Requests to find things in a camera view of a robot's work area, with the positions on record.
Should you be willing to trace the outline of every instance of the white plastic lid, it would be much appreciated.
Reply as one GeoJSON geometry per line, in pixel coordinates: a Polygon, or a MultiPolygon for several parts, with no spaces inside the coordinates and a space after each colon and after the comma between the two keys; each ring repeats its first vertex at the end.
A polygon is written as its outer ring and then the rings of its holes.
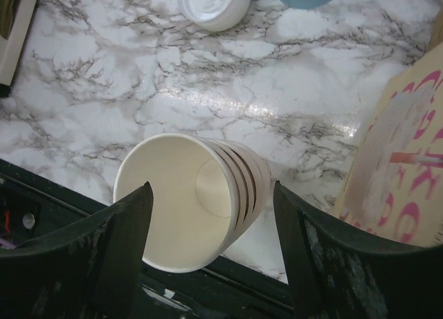
{"type": "Polygon", "coordinates": [[[251,0],[178,0],[185,17],[208,30],[234,26],[245,15],[251,0]]]}
{"type": "Polygon", "coordinates": [[[182,0],[184,15],[196,23],[218,17],[231,2],[232,0],[182,0]]]}

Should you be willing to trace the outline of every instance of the red wire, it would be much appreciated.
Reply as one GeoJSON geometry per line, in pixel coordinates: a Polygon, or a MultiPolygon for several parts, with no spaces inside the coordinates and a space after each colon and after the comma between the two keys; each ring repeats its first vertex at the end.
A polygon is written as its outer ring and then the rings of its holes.
{"type": "Polygon", "coordinates": [[[10,226],[9,226],[9,223],[10,223],[10,212],[9,212],[9,211],[7,211],[7,212],[5,213],[5,218],[6,218],[6,221],[5,221],[5,228],[6,228],[6,231],[7,231],[8,233],[10,233],[10,232],[11,232],[11,228],[10,228],[10,226]]]}

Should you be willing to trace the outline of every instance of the cup bottom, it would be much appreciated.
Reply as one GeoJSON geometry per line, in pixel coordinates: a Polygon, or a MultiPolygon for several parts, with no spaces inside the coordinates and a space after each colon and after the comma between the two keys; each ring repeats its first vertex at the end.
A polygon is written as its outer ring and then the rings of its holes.
{"type": "Polygon", "coordinates": [[[201,166],[195,180],[195,192],[201,205],[218,217],[230,217],[230,193],[217,161],[209,160],[201,166]]]}

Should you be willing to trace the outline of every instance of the white object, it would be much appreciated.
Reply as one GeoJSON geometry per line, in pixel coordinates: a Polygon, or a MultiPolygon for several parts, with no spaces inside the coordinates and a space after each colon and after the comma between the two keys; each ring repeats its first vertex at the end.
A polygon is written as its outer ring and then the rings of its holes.
{"type": "Polygon", "coordinates": [[[181,13],[197,25],[220,32],[237,25],[251,0],[179,0],[181,13]]]}
{"type": "Polygon", "coordinates": [[[0,37],[0,84],[11,85],[37,0],[20,0],[8,39],[0,37]]]}
{"type": "Polygon", "coordinates": [[[253,223],[269,175],[267,164],[239,143],[160,134],[125,158],[114,202],[150,182],[154,207],[143,261],[186,273],[211,263],[253,223]]]}

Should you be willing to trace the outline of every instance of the black surface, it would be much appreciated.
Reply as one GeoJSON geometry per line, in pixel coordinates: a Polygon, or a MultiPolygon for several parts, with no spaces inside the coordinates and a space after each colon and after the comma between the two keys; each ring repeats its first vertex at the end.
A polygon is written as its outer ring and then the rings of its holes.
{"type": "MultiPolygon", "coordinates": [[[[1,160],[0,178],[6,180],[3,187],[19,188],[43,207],[53,205],[52,228],[57,228],[62,216],[70,216],[69,221],[61,221],[69,224],[105,207],[1,160]]],[[[293,318],[286,284],[223,257],[204,270],[187,274],[170,274],[142,264],[132,311],[133,318],[179,318],[178,313],[183,318],[293,318]],[[174,293],[172,299],[163,296],[166,289],[174,293]],[[156,308],[150,310],[147,304],[156,308]]]]}
{"type": "Polygon", "coordinates": [[[11,93],[11,87],[0,84],[0,98],[7,98],[11,93]]]}
{"type": "Polygon", "coordinates": [[[279,233],[291,226],[304,235],[302,241],[280,238],[299,318],[443,318],[443,245],[418,248],[371,235],[279,183],[274,195],[279,233]],[[300,262],[306,264],[295,269],[300,262]],[[307,266],[313,282],[292,284],[306,278],[307,266]],[[305,292],[321,295],[320,304],[305,292]]]}
{"type": "Polygon", "coordinates": [[[0,316],[128,318],[152,202],[146,184],[94,215],[15,249],[0,248],[0,316]]]}
{"type": "Polygon", "coordinates": [[[47,196],[39,196],[37,191],[21,186],[16,182],[5,182],[0,187],[2,202],[0,205],[0,233],[5,233],[5,213],[10,212],[10,228],[13,231],[8,235],[8,240],[15,244],[39,237],[54,231],[54,226],[63,228],[73,222],[86,217],[81,210],[66,209],[58,201],[47,196]],[[32,212],[36,224],[32,230],[23,227],[23,216],[32,212]]]}

